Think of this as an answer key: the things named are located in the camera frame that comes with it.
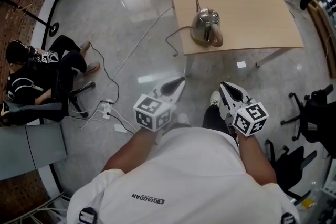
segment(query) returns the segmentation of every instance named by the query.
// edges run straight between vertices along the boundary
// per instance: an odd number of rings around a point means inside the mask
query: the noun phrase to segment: brick wall
[[[28,11],[38,16],[44,0],[12,0]],[[30,44],[35,20],[24,15],[23,12],[13,9],[7,3],[0,3],[0,103],[5,98],[2,90],[8,77],[8,64],[5,59],[6,47],[12,40],[18,39],[25,44]]]
[[[38,15],[44,0],[12,0]],[[30,44],[35,21],[6,3],[0,3],[0,103],[5,98],[2,90],[8,77],[5,59],[10,41],[19,39]],[[14,219],[43,204],[49,199],[38,171],[0,181],[0,223]]]

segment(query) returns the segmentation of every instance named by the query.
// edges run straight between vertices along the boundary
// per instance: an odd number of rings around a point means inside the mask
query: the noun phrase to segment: white t-shirt
[[[73,195],[68,223],[103,190],[103,224],[299,222],[277,184],[261,186],[246,173],[232,137],[204,128],[171,130],[135,170],[99,174]]]

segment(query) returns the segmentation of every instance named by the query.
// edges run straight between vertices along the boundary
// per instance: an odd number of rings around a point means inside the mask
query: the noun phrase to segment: wooden table top
[[[180,27],[190,26],[196,15],[195,0],[173,0]],[[284,0],[199,0],[201,8],[219,13],[224,42],[219,48],[197,45],[190,29],[180,31],[185,55],[211,51],[302,48],[299,31]]]

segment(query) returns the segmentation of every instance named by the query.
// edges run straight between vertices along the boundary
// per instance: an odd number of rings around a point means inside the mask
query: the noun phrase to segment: black shirt
[[[52,70],[44,63],[28,61],[20,70],[9,75],[6,86],[7,94],[15,103],[34,104],[36,98],[52,87],[53,75]],[[14,82],[20,78],[31,80],[36,87],[14,87]]]

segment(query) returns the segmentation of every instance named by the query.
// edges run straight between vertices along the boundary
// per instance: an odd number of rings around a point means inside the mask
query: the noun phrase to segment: kettle spout
[[[199,12],[201,10],[200,3],[198,0],[196,0],[196,12]]]

